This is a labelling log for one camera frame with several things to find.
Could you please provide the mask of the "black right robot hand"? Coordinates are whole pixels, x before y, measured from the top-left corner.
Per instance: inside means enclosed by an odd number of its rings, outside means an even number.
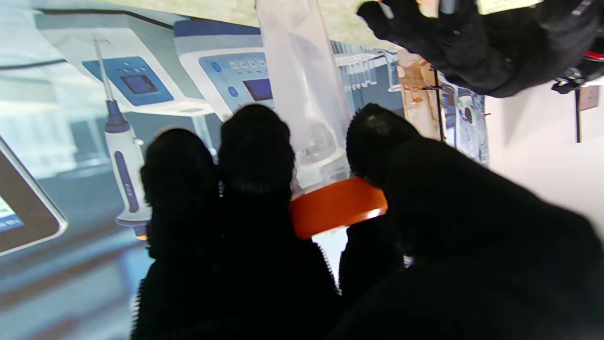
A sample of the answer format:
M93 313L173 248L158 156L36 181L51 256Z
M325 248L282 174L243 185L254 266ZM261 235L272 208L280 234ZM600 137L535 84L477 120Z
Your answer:
M265 105L221 127L218 164L173 128L147 148L153 265L132 340L601 340L603 242L382 106L347 131L385 215L348 229L340 289L290 213L290 131Z

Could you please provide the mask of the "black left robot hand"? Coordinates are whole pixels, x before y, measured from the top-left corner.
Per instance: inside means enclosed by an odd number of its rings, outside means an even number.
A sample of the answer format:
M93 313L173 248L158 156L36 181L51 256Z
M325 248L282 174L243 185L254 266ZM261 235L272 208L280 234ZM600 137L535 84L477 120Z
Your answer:
M586 60L603 49L601 0L544 0L487 15L476 0L441 0L436 18L415 0L367 1L357 15L378 39L480 95L508 98L550 82L567 94L603 75L602 64Z

